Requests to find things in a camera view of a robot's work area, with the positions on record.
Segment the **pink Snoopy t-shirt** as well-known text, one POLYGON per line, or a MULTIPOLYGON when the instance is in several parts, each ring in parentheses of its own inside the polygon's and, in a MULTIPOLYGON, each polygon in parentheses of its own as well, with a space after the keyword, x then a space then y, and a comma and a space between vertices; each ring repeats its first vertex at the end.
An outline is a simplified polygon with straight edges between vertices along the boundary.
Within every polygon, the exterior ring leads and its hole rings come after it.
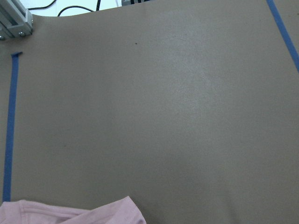
POLYGON ((20 200, 0 206, 2 224, 145 224, 142 213, 130 197, 93 210, 46 205, 20 200))

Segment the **aluminium frame post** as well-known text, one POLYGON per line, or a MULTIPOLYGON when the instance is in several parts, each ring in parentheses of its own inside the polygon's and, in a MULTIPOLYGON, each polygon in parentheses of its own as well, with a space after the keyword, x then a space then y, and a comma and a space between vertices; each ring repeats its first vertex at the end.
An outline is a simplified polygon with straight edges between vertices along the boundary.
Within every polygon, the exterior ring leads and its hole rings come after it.
POLYGON ((0 1, 0 40, 26 37, 33 33, 33 16, 19 0, 0 1))

